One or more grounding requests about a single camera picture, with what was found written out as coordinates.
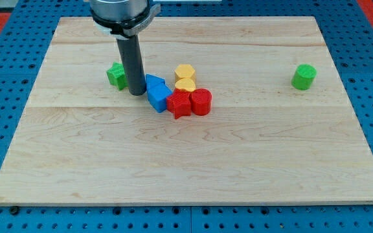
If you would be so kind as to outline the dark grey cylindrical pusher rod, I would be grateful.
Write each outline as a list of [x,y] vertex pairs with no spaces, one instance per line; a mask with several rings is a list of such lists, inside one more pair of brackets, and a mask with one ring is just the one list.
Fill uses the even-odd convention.
[[138,36],[117,39],[117,46],[130,94],[143,95],[146,92],[146,80]]

